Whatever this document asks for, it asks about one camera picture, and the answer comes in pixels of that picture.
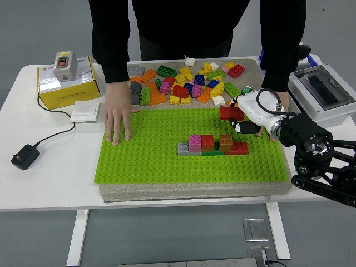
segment sleeve cuff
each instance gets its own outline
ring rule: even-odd
[[[105,83],[128,81],[127,65],[101,66],[105,76]]]
[[[262,88],[268,88],[275,92],[287,92],[288,82],[288,73],[271,73],[266,71],[266,75],[262,83]]]

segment table leg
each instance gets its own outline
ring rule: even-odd
[[[77,210],[74,224],[71,247],[68,253],[67,266],[79,266],[87,228],[89,210]]]
[[[274,246],[279,260],[290,260],[289,248],[280,217],[278,203],[266,203]]]

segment black sweater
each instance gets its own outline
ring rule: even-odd
[[[158,43],[190,46],[217,44],[232,34],[249,0],[180,0],[173,5],[157,0],[132,0],[142,36]],[[92,53],[102,66],[106,83],[128,81],[126,63],[130,36],[128,0],[89,0],[93,22]],[[261,42],[266,70],[263,88],[284,92],[298,65],[298,45],[304,33],[306,0],[261,0]]]

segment green baseplate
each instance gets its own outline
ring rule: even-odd
[[[288,181],[279,141],[241,135],[229,121],[219,120],[219,108],[141,110],[131,114],[131,140],[123,127],[118,146],[105,141],[98,160],[96,184],[156,184],[189,182]],[[178,156],[177,144],[189,135],[231,134],[234,142],[247,142],[244,156]]]

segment gray floor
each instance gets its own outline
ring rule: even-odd
[[[355,10],[352,0],[309,1],[302,40],[353,88]],[[140,60],[132,8],[129,15],[130,58]],[[58,51],[91,55],[91,20],[85,0],[0,1],[0,29],[0,107],[22,67],[51,64]],[[259,1],[251,1],[235,29],[230,56],[260,52]],[[332,201],[279,206],[292,257],[284,264],[355,265],[355,209]],[[94,210],[81,266],[239,258],[246,253],[246,244],[238,242],[240,217],[254,215],[266,216],[263,204]],[[0,266],[65,266],[75,216],[74,211],[0,213]]]

